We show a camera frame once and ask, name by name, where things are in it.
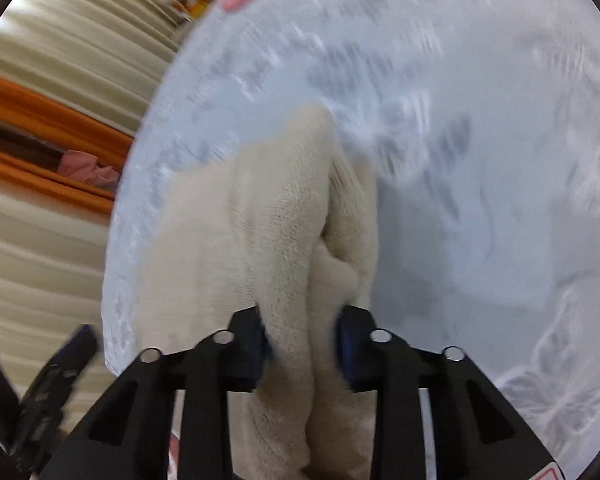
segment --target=red warning label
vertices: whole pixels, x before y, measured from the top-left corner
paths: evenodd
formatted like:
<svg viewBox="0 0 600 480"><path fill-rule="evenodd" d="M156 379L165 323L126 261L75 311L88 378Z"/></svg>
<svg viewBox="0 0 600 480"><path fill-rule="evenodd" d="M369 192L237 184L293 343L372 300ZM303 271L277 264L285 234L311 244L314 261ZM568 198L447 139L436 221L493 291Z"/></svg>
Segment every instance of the red warning label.
<svg viewBox="0 0 600 480"><path fill-rule="evenodd" d="M541 472L533 475L529 480L564 480L557 463L551 462Z"/></svg>

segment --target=white object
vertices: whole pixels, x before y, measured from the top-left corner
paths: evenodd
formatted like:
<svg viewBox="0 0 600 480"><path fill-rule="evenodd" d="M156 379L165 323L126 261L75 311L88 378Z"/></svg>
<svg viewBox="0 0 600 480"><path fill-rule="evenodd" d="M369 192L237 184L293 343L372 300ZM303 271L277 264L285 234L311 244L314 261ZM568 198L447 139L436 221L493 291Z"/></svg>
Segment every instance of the white object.
<svg viewBox="0 0 600 480"><path fill-rule="evenodd" d="M368 306L376 266L376 181L352 167L328 111L298 112L275 139L174 178L142 268L135 331L165 353L192 348L258 305L274 358L233 402L234 471L300 479L305 468L364 480L375 396L336 368L344 303ZM228 342L222 331L217 343Z"/></svg>
<svg viewBox="0 0 600 480"><path fill-rule="evenodd" d="M458 362L462 361L466 357L464 351L457 346L450 346L449 348L445 348L445 357L450 361Z"/></svg>
<svg viewBox="0 0 600 480"><path fill-rule="evenodd" d="M162 353L157 348L147 348L146 350L142 350L140 360L143 363L155 363L161 356Z"/></svg>
<svg viewBox="0 0 600 480"><path fill-rule="evenodd" d="M371 333L371 341L376 343L388 343L391 341L391 333L387 330L374 330Z"/></svg>

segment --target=cream towel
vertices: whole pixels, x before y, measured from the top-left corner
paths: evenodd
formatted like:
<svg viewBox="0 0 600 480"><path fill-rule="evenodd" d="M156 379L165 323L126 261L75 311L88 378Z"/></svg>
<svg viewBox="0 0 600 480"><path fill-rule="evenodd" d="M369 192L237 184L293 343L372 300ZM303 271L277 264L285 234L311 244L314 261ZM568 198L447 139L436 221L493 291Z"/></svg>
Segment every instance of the cream towel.
<svg viewBox="0 0 600 480"><path fill-rule="evenodd" d="M376 181L351 164L323 108L234 159L176 176L141 271L141 348L192 348L258 304L273 359L233 396L234 471L248 480L368 478L375 399L336 368L334 322L368 307Z"/></svg>

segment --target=metal screw head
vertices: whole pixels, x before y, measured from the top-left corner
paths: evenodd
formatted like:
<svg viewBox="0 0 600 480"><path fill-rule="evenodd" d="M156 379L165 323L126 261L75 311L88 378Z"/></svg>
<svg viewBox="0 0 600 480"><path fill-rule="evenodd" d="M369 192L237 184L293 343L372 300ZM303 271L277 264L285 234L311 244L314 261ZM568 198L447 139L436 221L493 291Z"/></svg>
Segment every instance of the metal screw head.
<svg viewBox="0 0 600 480"><path fill-rule="evenodd" d="M142 350L140 354L140 360L143 363L155 363L162 356L162 352L160 352L157 348L147 348Z"/></svg>
<svg viewBox="0 0 600 480"><path fill-rule="evenodd" d="M219 345L227 345L231 341L234 340L234 333L229 332L228 330L221 330L220 332L216 332L214 334L214 342Z"/></svg>
<svg viewBox="0 0 600 480"><path fill-rule="evenodd" d="M462 361L466 357L466 354L461 348L450 346L449 348L445 348L445 357L450 361L458 362Z"/></svg>
<svg viewBox="0 0 600 480"><path fill-rule="evenodd" d="M376 343L388 343L391 341L391 334L386 330L374 330L371 333L371 341Z"/></svg>

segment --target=floral pattern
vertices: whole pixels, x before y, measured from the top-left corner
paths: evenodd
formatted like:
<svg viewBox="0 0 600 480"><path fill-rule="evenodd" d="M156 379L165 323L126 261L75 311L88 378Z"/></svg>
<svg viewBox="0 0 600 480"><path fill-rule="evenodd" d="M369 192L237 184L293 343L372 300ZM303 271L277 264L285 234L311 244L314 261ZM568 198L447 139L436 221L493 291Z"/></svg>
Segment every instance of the floral pattern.
<svg viewBox="0 0 600 480"><path fill-rule="evenodd" d="M600 415L600 378L594 386L577 380L583 314L582 300L572 290L565 291L557 318L538 342L531 362L498 383L558 461L577 444L574 437L585 433Z"/></svg>
<svg viewBox="0 0 600 480"><path fill-rule="evenodd" d="M376 319L416 347L463 346L577 478L597 451L587 443L600 442L591 0L253 0L209 10L122 177L103 287L107 365L120 372L139 351L136 271L173 175L272 136L312 102L380 177Z"/></svg>

